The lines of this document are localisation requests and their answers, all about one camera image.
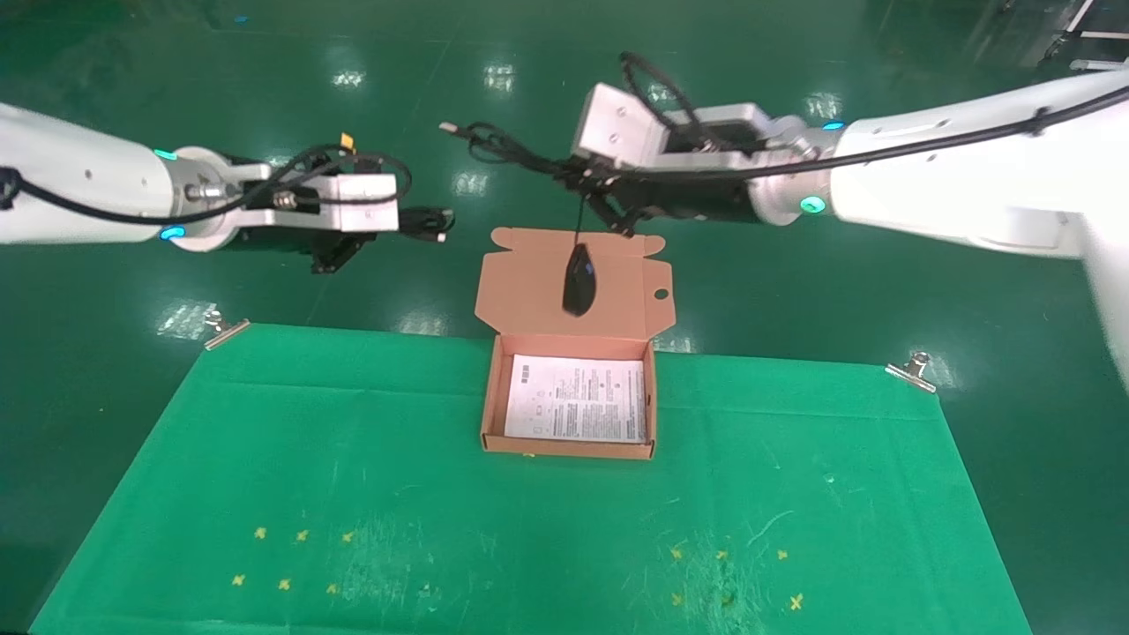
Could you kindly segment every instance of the black cable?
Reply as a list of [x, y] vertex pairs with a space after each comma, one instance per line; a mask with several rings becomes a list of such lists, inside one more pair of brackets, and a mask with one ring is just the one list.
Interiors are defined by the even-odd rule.
[[576, 212], [576, 233], [572, 234], [572, 246], [580, 242], [580, 224], [584, 220], [584, 201], [587, 197], [580, 197], [580, 209]]
[[[548, 174], [554, 179], [563, 177], [570, 171], [568, 159], [558, 160], [539, 155], [492, 123], [476, 121], [465, 128], [453, 123], [443, 123], [439, 128], [455, 137], [465, 139], [467, 153], [482, 163], [515, 163], [526, 169]], [[495, 158], [484, 157], [481, 153], [488, 153]]]
[[388, 203], [388, 202], [392, 202], [392, 201], [399, 201], [400, 199], [403, 199], [405, 195], [408, 195], [408, 192], [411, 191], [411, 189], [412, 189], [412, 171], [408, 169], [408, 166], [404, 165], [404, 162], [402, 162], [402, 160], [400, 160], [400, 159], [397, 159], [397, 158], [395, 158], [395, 157], [393, 157], [391, 155], [386, 155], [384, 153], [366, 153], [366, 154], [358, 154], [358, 155], [348, 155], [348, 156], [341, 157], [340, 159], [331, 162], [329, 164], [318, 166], [318, 167], [312, 169], [309, 173], [303, 174], [301, 176], [299, 176], [297, 179], [294, 179], [291, 181], [287, 181], [286, 183], [282, 184], [282, 186], [286, 188], [286, 189], [288, 189], [288, 188], [291, 188], [291, 186], [297, 185], [299, 183], [305, 183], [306, 181], [309, 181], [314, 176], [318, 176], [321, 174], [324, 174], [325, 172], [329, 172], [330, 169], [333, 169], [333, 167], [338, 167], [340, 165], [345, 165], [348, 163], [359, 163], [359, 162], [362, 162], [362, 160], [371, 160], [371, 162], [375, 162], [377, 165], [380, 165], [380, 166], [383, 166], [385, 164], [391, 165], [396, 172], [400, 173], [401, 176], [403, 176], [403, 180], [404, 180], [403, 185], [401, 186], [401, 185], [397, 184], [395, 192], [393, 192], [392, 194], [388, 194], [387, 197], [382, 197], [379, 199], [349, 199], [349, 200], [340, 200], [340, 199], [322, 199], [322, 198], [297, 197], [295, 199], [296, 202], [303, 203], [303, 205], [379, 205], [379, 203]]
[[[310, 158], [313, 158], [315, 156], [323, 155], [323, 154], [329, 153], [329, 151], [341, 151], [341, 153], [345, 153], [345, 154], [343, 156], [336, 158], [336, 159], [331, 160], [327, 164], [324, 164], [322, 166], [318, 166], [318, 167], [312, 169], [310, 173], [313, 173], [313, 174], [310, 174], [310, 173], [303, 174], [303, 175], [300, 175], [298, 177], [291, 179], [290, 181], [282, 182], [283, 176], [286, 176], [290, 172], [292, 172], [296, 167], [298, 167], [299, 165], [304, 164], [306, 160], [308, 160], [308, 159], [310, 159]], [[323, 145], [318, 145], [318, 146], [313, 146], [310, 148], [306, 148], [305, 150], [303, 150], [303, 151], [298, 153], [297, 155], [295, 155], [294, 158], [291, 158], [289, 162], [287, 162], [286, 165], [283, 165], [282, 167], [279, 167], [278, 169], [273, 171], [270, 174], [270, 176], [266, 177], [265, 181], [263, 181], [262, 183], [259, 183], [257, 185], [255, 185], [254, 188], [252, 188], [251, 190], [248, 190], [247, 192], [245, 192], [242, 197], [239, 197], [239, 198], [237, 198], [237, 199], [235, 199], [235, 200], [233, 200], [233, 201], [230, 201], [228, 203], [225, 203], [225, 205], [222, 205], [222, 206], [220, 206], [220, 207], [218, 207], [216, 209], [209, 209], [209, 210], [204, 210], [204, 211], [198, 211], [195, 214], [186, 214], [186, 215], [183, 215], [183, 216], [147, 217], [147, 216], [130, 216], [128, 214], [120, 214], [120, 212], [115, 212], [115, 211], [107, 211], [107, 210], [104, 210], [104, 209], [98, 209], [98, 208], [94, 208], [94, 207], [90, 207], [90, 206], [87, 206], [87, 205], [82, 205], [82, 203], [80, 203], [78, 201], [73, 201], [71, 199], [68, 199], [68, 198], [62, 197], [60, 194], [56, 194], [56, 193], [54, 193], [54, 192], [52, 192], [50, 190], [41, 188], [41, 186], [38, 186], [38, 185], [36, 185], [36, 184], [34, 184], [34, 183], [32, 183], [32, 182], [23, 179], [23, 176], [20, 176], [19, 173], [17, 171], [15, 171], [15, 169], [7, 169], [0, 176], [3, 177], [2, 179], [2, 183], [7, 188], [9, 188], [9, 191], [5, 194], [5, 199], [8, 202], [10, 202], [10, 199], [14, 198], [15, 193], [24, 192], [24, 193], [33, 195], [33, 197], [35, 197], [35, 198], [37, 198], [40, 200], [43, 200], [44, 202], [54, 205], [56, 207], [61, 207], [61, 208], [63, 208], [63, 209], [65, 209], [68, 211], [72, 211], [75, 214], [79, 214], [79, 215], [82, 215], [82, 216], [88, 216], [88, 217], [91, 217], [91, 218], [97, 218], [99, 220], [110, 220], [110, 221], [113, 221], [113, 223], [123, 223], [123, 224], [126, 224], [126, 225], [158, 225], [158, 226], [159, 225], [169, 225], [169, 224], [186, 225], [189, 223], [199, 223], [201, 220], [208, 220], [210, 218], [216, 218], [217, 216], [222, 216], [222, 215], [225, 215], [225, 214], [227, 214], [229, 211], [234, 211], [234, 210], [236, 210], [236, 209], [238, 209], [238, 208], [247, 205], [248, 202], [251, 202], [253, 200], [256, 200], [259, 197], [261, 197], [262, 194], [264, 194], [266, 192], [273, 193], [273, 192], [277, 192], [277, 191], [286, 190], [286, 189], [291, 188], [294, 185], [297, 185], [299, 183], [304, 183], [304, 182], [308, 181], [309, 179], [313, 179], [314, 176], [317, 176], [320, 174], [324, 174], [325, 172], [329, 172], [330, 169], [333, 169], [334, 167], [340, 167], [342, 165], [358, 163], [360, 160], [366, 160], [366, 159], [368, 159], [368, 160], [377, 160], [378, 163], [379, 162], [384, 162], [384, 163], [392, 164], [393, 167], [395, 167], [401, 173], [401, 175], [404, 176], [404, 180], [405, 180], [404, 188], [399, 188], [397, 186], [396, 188], [396, 192], [394, 194], [392, 194], [390, 197], [384, 197], [382, 199], [357, 199], [357, 200], [350, 200], [350, 201], [338, 201], [338, 200], [330, 200], [330, 199], [326, 199], [326, 200], [322, 200], [322, 199], [304, 199], [304, 200], [300, 200], [299, 202], [313, 202], [313, 203], [326, 203], [326, 205], [334, 205], [334, 203], [335, 205], [379, 205], [379, 203], [383, 203], [383, 202], [391, 202], [391, 201], [400, 200], [404, 195], [408, 194], [408, 191], [411, 189], [411, 183], [412, 183], [411, 172], [408, 169], [408, 167], [402, 162], [400, 162], [400, 160], [397, 160], [397, 159], [395, 159], [395, 158], [393, 158], [393, 157], [391, 157], [388, 155], [384, 155], [383, 153], [353, 154], [350, 148], [347, 148], [344, 146], [340, 146], [338, 143], [323, 143]]]
[[890, 148], [881, 148], [854, 155], [831, 157], [825, 159], [813, 159], [791, 164], [776, 165], [769, 167], [754, 167], [750, 169], [734, 169], [727, 172], [647, 172], [637, 169], [612, 169], [609, 176], [631, 180], [634, 182], [666, 182], [686, 183], [693, 181], [725, 181], [725, 180], [749, 180], [763, 179], [765, 176], [779, 176], [782, 174], [799, 174], [803, 172], [815, 172], [820, 169], [831, 169], [848, 165], [859, 165], [875, 160], [904, 157], [920, 153], [944, 150], [971, 143], [981, 143], [1010, 137], [1013, 134], [1040, 134], [1045, 128], [1058, 123], [1064, 123], [1073, 119], [1095, 113], [1103, 108], [1120, 104], [1129, 99], [1129, 86], [1112, 90], [1104, 95], [1099, 95], [1092, 99], [1082, 102], [1074, 106], [1068, 106], [1059, 111], [1051, 111], [1043, 106], [1035, 111], [1030, 118], [1012, 123], [1004, 123], [971, 132], [951, 134], [938, 139], [928, 139], [912, 143], [903, 143]]
[[[732, 146], [727, 141], [715, 134], [712, 130], [707, 128], [701, 122], [701, 120], [698, 119], [698, 115], [694, 113], [697, 108], [694, 107], [693, 103], [690, 102], [690, 98], [686, 97], [685, 93], [683, 93], [682, 89], [679, 88], [679, 86], [674, 82], [674, 80], [672, 80], [669, 77], [666, 76], [666, 73], [660, 71], [657, 67], [655, 67], [655, 64], [650, 63], [647, 59], [645, 59], [641, 55], [638, 55], [630, 51], [624, 51], [620, 53], [620, 68], [623, 70], [623, 81], [625, 81], [628, 88], [631, 89], [631, 94], [634, 95], [637, 99], [642, 102], [644, 107], [646, 107], [647, 111], [650, 112], [651, 116], [657, 119], [659, 123], [662, 123], [663, 127], [666, 128], [667, 131], [669, 131], [671, 134], [675, 137], [681, 137], [695, 148], [701, 147], [708, 142], [715, 149], [718, 150], [732, 149]], [[634, 68], [639, 68], [647, 75], [655, 78], [658, 81], [658, 84], [663, 86], [663, 88], [665, 88], [667, 92], [671, 93], [672, 96], [674, 96], [674, 101], [679, 103], [679, 106], [686, 114], [686, 119], [690, 121], [690, 130], [693, 131], [697, 138], [693, 138], [679, 124], [674, 123], [674, 121], [672, 121], [671, 118], [666, 116], [666, 113], [658, 110], [658, 106], [651, 103], [649, 96], [642, 90], [642, 88], [636, 81]]]
[[72, 201], [68, 198], [61, 197], [54, 192], [40, 188], [38, 185], [30, 183], [29, 181], [26, 181], [23, 177], [19, 179], [19, 184], [23, 191], [27, 192], [28, 194], [32, 194], [33, 197], [40, 200], [61, 207], [68, 211], [73, 211], [75, 214], [89, 216], [91, 218], [97, 218], [99, 220], [124, 223], [126, 225], [168, 225], [169, 223], [175, 223], [177, 225], [181, 225], [181, 224], [199, 223], [201, 220], [208, 220], [209, 218], [222, 216], [231, 210], [238, 209], [244, 205], [246, 205], [247, 202], [254, 200], [256, 197], [272, 189], [275, 184], [278, 184], [279, 181], [282, 180], [283, 175], [292, 171], [303, 162], [318, 154], [323, 154], [330, 150], [349, 151], [348, 148], [344, 148], [336, 143], [323, 143], [320, 146], [313, 146], [310, 148], [306, 148], [305, 150], [295, 155], [294, 158], [287, 162], [286, 165], [271, 173], [271, 175], [268, 176], [265, 181], [263, 181], [259, 185], [255, 185], [238, 199], [227, 205], [220, 206], [216, 209], [209, 209], [207, 211], [198, 211], [195, 214], [187, 214], [184, 216], [147, 217], [147, 216], [130, 216], [128, 214], [119, 214], [115, 211], [106, 211], [104, 209], [93, 208], [82, 205], [80, 202]]
[[455, 226], [455, 212], [439, 207], [409, 207], [400, 209], [401, 234], [420, 241], [441, 243]]

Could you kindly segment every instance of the box lid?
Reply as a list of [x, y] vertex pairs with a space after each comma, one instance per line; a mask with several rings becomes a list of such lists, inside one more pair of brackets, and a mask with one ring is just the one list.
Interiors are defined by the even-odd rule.
[[648, 340], [674, 324], [671, 266], [649, 260], [662, 236], [581, 233], [596, 271], [596, 299], [577, 318], [561, 307], [574, 233], [499, 227], [507, 251], [482, 259], [474, 314], [502, 334], [589, 336]]

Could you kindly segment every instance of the metal clip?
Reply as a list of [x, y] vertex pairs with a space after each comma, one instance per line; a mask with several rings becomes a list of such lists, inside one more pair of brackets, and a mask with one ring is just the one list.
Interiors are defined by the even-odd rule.
[[910, 360], [905, 363], [904, 366], [894, 366], [893, 364], [886, 364], [886, 372], [891, 375], [907, 381], [919, 389], [934, 393], [937, 392], [937, 386], [925, 381], [921, 375], [925, 373], [925, 367], [929, 364], [929, 354], [924, 350], [914, 351], [910, 356]]
[[227, 323], [227, 320], [224, 319], [224, 315], [219, 311], [212, 308], [208, 313], [204, 313], [204, 324], [208, 324], [216, 331], [216, 337], [204, 342], [204, 350], [213, 350], [219, 345], [247, 330], [251, 321], [239, 320], [238, 323], [231, 325]]

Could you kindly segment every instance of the green tablecloth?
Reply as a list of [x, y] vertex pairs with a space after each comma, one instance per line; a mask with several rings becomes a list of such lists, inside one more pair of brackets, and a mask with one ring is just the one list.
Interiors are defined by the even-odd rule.
[[935, 397], [663, 354], [654, 461], [487, 454], [490, 342], [201, 356], [36, 635], [1030, 633]]

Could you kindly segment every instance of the cable tie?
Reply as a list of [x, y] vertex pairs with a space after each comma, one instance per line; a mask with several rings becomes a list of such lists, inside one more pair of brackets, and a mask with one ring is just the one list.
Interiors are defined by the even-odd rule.
[[1025, 134], [1031, 134], [1032, 137], [1039, 137], [1047, 129], [1047, 115], [1050, 114], [1050, 106], [1042, 106], [1035, 111], [1035, 114], [1031, 115], [1031, 119], [1023, 122], [1022, 130]]
[[9, 210], [14, 207], [12, 199], [19, 193], [23, 177], [15, 167], [0, 167], [0, 210]]

